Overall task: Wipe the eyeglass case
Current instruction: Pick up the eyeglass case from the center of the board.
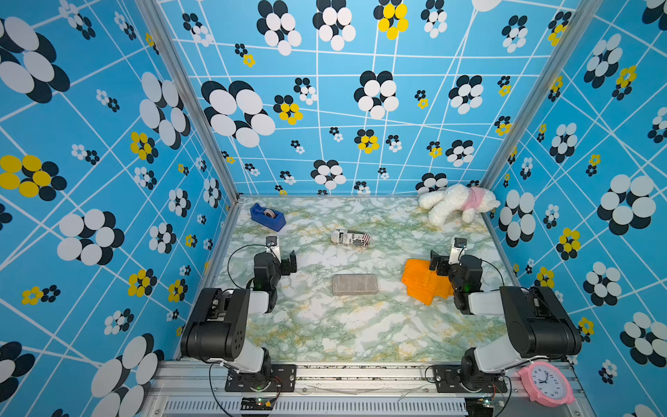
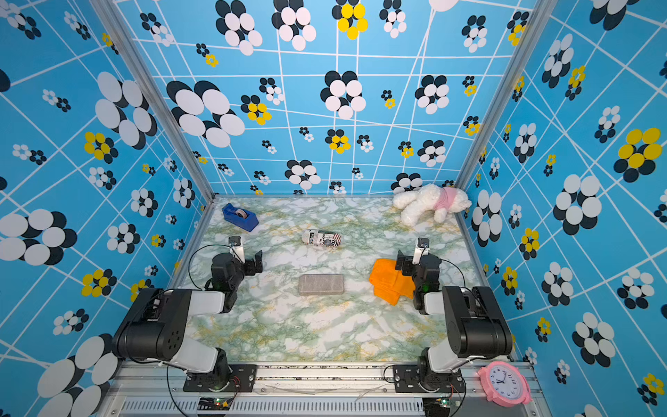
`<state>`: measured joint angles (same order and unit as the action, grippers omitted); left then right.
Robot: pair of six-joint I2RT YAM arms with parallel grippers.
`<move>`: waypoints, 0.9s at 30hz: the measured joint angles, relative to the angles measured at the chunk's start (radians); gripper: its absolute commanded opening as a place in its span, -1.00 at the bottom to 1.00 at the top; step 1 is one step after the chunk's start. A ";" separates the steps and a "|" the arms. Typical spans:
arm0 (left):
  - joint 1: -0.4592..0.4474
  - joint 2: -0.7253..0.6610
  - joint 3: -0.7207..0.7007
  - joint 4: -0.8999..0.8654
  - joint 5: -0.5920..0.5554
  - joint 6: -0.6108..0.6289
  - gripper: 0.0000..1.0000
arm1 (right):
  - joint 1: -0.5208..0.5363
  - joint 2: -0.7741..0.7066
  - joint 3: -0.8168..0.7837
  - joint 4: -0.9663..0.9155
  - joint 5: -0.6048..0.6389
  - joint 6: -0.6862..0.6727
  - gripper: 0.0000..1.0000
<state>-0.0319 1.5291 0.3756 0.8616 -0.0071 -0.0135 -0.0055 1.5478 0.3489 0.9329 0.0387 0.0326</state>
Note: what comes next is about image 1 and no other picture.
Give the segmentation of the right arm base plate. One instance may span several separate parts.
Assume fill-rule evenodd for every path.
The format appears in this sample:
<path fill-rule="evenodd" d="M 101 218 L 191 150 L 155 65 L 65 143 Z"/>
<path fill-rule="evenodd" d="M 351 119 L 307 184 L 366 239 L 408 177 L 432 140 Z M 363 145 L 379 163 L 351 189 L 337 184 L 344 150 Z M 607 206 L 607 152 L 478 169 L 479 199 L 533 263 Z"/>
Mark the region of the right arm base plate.
<path fill-rule="evenodd" d="M 462 370 L 458 365 L 434 365 L 426 373 L 441 394 L 506 394 L 502 374 L 485 374 L 473 368 Z"/>

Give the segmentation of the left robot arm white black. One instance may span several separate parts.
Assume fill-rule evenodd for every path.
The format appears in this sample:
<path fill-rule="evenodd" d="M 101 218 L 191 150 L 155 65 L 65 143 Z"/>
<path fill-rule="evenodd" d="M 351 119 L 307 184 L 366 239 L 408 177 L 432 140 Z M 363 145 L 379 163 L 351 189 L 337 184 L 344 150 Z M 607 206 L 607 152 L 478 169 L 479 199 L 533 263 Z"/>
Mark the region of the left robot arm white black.
<path fill-rule="evenodd" d="M 249 288 L 204 288 L 183 330 L 181 356 L 208 364 L 222 364 L 243 377 L 267 380 L 271 358 L 267 349 L 246 340 L 248 318 L 269 314 L 278 299 L 278 283 L 297 271 L 296 253 L 287 258 L 267 248 L 254 258 Z"/>

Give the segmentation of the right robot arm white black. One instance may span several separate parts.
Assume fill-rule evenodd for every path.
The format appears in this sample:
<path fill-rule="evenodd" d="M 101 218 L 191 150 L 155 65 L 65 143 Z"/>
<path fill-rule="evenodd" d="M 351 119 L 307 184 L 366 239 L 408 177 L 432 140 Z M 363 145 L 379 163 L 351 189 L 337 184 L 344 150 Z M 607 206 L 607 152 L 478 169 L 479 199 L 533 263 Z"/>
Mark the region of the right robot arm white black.
<path fill-rule="evenodd" d="M 430 253 L 429 270 L 448 279 L 454 305 L 461 314 L 496 316 L 505 321 L 504 335 L 467 349 L 461 359 L 461 376 L 499 375 L 531 360 L 561 360 L 581 351 L 578 327 L 551 288 L 503 285 L 484 291 L 482 263 L 471 255 Z"/>

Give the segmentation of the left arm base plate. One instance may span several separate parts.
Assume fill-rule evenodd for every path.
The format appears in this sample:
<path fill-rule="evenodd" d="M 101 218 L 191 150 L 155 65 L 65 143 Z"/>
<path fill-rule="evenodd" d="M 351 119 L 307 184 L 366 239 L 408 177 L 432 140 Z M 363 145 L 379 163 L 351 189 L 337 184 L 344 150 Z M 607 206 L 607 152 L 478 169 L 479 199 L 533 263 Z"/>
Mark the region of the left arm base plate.
<path fill-rule="evenodd" d="M 230 370 L 225 385 L 228 393 L 293 393 L 297 366 L 274 364 L 259 373 L 238 373 Z"/>

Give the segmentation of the orange towel cloth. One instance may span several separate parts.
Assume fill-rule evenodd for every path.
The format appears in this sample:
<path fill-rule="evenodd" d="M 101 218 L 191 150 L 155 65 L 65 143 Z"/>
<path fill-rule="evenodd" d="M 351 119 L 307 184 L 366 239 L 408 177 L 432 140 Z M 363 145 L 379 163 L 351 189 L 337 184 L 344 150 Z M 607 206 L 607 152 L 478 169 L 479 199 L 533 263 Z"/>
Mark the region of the orange towel cloth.
<path fill-rule="evenodd" d="M 427 306 L 433 303 L 435 297 L 446 300 L 454 294 L 449 277 L 439 276 L 437 271 L 429 269 L 429 266 L 429 261 L 408 259 L 401 277 L 406 293 Z"/>

